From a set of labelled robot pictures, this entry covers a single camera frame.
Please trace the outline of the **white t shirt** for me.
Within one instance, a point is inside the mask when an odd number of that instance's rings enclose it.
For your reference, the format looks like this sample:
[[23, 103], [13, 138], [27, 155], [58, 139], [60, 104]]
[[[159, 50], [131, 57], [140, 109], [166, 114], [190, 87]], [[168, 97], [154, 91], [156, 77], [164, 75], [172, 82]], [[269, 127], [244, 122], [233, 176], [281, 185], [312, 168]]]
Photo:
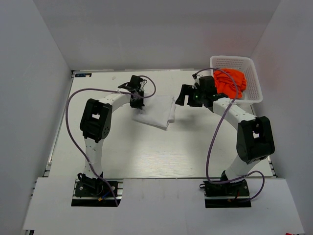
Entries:
[[175, 122], [175, 99], [171, 95], [155, 95], [144, 100], [142, 110], [136, 109], [132, 119], [136, 122], [166, 130]]

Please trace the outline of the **orange t shirt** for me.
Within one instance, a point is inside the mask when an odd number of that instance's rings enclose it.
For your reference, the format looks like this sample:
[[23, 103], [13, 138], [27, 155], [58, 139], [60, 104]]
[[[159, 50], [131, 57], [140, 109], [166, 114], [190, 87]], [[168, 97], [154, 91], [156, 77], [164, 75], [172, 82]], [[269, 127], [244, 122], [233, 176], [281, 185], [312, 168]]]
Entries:
[[247, 81], [246, 81], [244, 73], [238, 70], [227, 69], [227, 68], [223, 68], [222, 70], [233, 78], [238, 89], [238, 94], [236, 94], [236, 88], [231, 78], [219, 70], [214, 71], [214, 75], [213, 75], [217, 93], [225, 94], [231, 99], [242, 98], [243, 91], [246, 90], [246, 86], [247, 86]]

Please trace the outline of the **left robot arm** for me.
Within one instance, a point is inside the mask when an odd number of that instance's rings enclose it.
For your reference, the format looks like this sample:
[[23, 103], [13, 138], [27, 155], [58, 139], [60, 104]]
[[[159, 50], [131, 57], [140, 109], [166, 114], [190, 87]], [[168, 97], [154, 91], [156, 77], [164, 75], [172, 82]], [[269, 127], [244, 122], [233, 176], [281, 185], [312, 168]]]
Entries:
[[118, 86], [117, 93], [100, 100], [90, 98], [86, 102], [80, 122], [88, 157], [83, 177], [91, 178], [86, 188], [92, 195], [99, 195], [103, 191], [103, 183], [97, 178], [103, 176], [102, 147], [111, 129], [112, 114], [128, 103], [132, 108], [141, 110], [144, 107], [143, 87], [146, 82], [146, 79], [133, 75], [130, 82]]

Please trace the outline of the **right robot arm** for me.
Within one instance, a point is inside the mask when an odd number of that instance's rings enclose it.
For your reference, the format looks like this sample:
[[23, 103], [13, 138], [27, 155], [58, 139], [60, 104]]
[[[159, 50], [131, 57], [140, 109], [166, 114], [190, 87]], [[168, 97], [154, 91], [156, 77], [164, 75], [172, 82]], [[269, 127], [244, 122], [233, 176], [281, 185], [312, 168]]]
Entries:
[[212, 185], [221, 185], [226, 195], [233, 195], [239, 188], [238, 182], [252, 174], [254, 166], [275, 151], [270, 120], [266, 116], [257, 117], [246, 112], [235, 104], [234, 99], [219, 93], [212, 76], [200, 77], [194, 85], [183, 84], [176, 104], [206, 107], [219, 115], [221, 119], [212, 139], [216, 139], [223, 121], [227, 121], [237, 131], [235, 159], [219, 181], [208, 180]]

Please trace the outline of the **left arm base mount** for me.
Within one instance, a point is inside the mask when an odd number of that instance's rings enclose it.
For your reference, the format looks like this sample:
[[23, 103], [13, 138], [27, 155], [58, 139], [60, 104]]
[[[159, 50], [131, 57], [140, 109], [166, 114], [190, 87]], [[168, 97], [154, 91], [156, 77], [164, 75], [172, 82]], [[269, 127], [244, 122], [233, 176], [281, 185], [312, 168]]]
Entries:
[[75, 180], [72, 207], [117, 207], [115, 199], [108, 185], [103, 183], [100, 189], [85, 186], [78, 179]]

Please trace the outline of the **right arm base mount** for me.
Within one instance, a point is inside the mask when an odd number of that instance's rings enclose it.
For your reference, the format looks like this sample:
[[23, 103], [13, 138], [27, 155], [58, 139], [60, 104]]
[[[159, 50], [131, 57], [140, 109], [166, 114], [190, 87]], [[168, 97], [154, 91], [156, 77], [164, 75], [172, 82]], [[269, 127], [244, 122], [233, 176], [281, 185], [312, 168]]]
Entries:
[[203, 181], [199, 188], [204, 191], [207, 209], [251, 208], [246, 180], [227, 184], [211, 184]]

